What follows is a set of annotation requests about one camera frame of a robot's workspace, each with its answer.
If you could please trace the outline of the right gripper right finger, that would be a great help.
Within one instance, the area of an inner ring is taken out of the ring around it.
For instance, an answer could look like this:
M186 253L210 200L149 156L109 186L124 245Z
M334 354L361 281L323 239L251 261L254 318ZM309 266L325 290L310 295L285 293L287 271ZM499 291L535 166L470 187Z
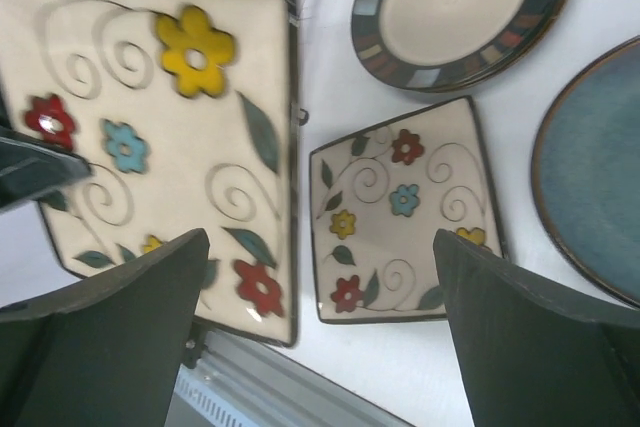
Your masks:
M440 229L433 249L477 426L636 426L639 313Z

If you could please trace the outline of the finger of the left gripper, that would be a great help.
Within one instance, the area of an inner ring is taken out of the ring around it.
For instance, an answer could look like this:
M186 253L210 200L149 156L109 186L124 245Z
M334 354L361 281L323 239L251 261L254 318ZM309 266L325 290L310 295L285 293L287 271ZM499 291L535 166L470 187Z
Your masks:
M1 212L39 200L91 175L89 163L62 147L1 128Z

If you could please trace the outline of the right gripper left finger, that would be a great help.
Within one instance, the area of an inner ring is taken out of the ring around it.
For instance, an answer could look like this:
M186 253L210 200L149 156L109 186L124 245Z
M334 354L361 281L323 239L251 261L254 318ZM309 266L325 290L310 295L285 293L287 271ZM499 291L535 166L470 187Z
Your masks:
M164 425L208 254L194 229L2 308L2 425Z

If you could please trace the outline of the square floral plate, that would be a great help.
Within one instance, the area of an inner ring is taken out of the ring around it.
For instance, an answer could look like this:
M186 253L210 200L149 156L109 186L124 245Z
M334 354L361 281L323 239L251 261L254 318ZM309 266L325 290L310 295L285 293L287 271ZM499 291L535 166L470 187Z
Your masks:
M309 156L317 314L334 325L446 315L439 230L506 244L476 105L462 96L336 139Z
M88 168L41 217L91 277L203 229L196 319L298 338L298 0L1 0L1 121Z

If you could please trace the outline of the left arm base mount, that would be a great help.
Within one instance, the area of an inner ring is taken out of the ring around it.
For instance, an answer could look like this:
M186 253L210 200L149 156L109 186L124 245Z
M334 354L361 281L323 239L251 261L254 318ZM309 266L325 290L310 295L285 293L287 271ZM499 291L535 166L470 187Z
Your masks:
M212 351L208 338L217 331L218 327L213 322L199 317L192 320L181 360L184 367L194 369L203 355Z

